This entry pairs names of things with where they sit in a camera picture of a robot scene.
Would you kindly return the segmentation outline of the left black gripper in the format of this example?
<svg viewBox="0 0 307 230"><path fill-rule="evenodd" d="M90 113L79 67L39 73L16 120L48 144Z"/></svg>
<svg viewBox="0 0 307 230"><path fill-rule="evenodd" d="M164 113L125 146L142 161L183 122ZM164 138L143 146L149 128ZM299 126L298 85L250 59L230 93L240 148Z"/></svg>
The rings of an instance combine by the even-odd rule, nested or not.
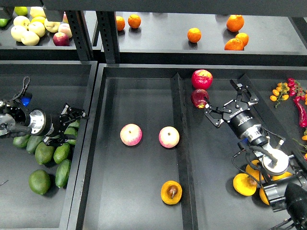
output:
<svg viewBox="0 0 307 230"><path fill-rule="evenodd" d="M30 113L30 128L32 136L44 136L46 146L59 147L68 140L76 140L74 135L58 135L61 125L67 127L69 124L80 119L88 119L83 109L71 107L67 103L61 114L45 113L35 109Z"/></svg>

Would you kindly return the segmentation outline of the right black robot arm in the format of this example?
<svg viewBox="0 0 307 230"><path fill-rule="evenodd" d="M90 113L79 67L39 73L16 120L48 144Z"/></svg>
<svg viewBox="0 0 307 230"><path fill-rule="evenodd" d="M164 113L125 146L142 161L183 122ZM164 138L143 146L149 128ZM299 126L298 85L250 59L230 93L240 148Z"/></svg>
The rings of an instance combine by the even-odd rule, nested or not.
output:
<svg viewBox="0 0 307 230"><path fill-rule="evenodd" d="M270 144L272 132L265 129L251 112L251 106L259 99L252 89L241 83L230 81L237 92L236 98L221 107L213 107L208 95L201 96L204 114L215 127L227 123L239 138L240 154L245 155L248 170L239 169L233 178L234 189L244 196L262 191L262 197L274 212L286 210L290 216L273 229L307 228L307 174L295 167L291 160L294 155L287 155L281 150L285 139L279 136L278 144Z"/></svg>

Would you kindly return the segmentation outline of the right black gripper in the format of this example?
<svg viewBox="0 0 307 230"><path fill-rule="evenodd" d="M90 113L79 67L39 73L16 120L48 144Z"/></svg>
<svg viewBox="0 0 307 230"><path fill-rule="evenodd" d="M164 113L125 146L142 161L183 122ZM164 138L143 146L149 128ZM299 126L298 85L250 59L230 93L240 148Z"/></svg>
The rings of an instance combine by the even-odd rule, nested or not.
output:
<svg viewBox="0 0 307 230"><path fill-rule="evenodd" d="M261 124L250 111L250 107L259 102L258 97L248 85L243 85L237 80L230 80L230 84L237 91L236 99L224 104L223 107L217 107L210 103L209 98L204 97L204 115L215 127L220 127L226 122L238 138L260 138ZM220 115L220 118L214 118L212 113Z"/></svg>

